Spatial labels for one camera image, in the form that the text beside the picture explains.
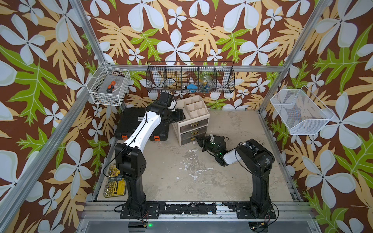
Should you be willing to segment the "beige plastic drawer organizer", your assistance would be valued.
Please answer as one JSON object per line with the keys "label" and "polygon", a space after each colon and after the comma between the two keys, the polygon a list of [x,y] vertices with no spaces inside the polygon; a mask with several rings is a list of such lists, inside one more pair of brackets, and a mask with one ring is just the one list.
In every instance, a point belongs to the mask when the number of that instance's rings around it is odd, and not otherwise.
{"label": "beige plastic drawer organizer", "polygon": [[172,123],[174,133],[180,146],[195,141],[197,136],[205,136],[210,120],[210,113],[203,99],[194,95],[178,100],[177,109],[183,110],[185,119]]}

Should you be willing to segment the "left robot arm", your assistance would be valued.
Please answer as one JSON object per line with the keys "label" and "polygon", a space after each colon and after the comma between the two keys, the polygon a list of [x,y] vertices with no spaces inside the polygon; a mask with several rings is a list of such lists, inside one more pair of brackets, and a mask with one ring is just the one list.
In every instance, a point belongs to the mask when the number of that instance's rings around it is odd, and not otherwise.
{"label": "left robot arm", "polygon": [[142,175],[146,169],[144,148],[151,134],[161,123],[175,123],[185,120],[182,109],[151,104],[146,108],[143,120],[134,133],[123,144],[115,147],[116,167],[126,181],[128,199],[126,212],[133,217],[146,215],[146,195],[143,191]]}

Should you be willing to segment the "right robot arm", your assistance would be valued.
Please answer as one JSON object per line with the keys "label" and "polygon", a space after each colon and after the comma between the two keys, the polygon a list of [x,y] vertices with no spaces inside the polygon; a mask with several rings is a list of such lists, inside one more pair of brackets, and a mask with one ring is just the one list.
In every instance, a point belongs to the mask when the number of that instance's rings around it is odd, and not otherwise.
{"label": "right robot arm", "polygon": [[232,150],[227,150],[223,136],[197,136],[195,140],[202,151],[213,156],[220,166],[226,167],[238,162],[252,175],[249,213],[253,217],[258,218],[270,210],[269,176],[275,157],[269,150],[254,139],[241,142]]}

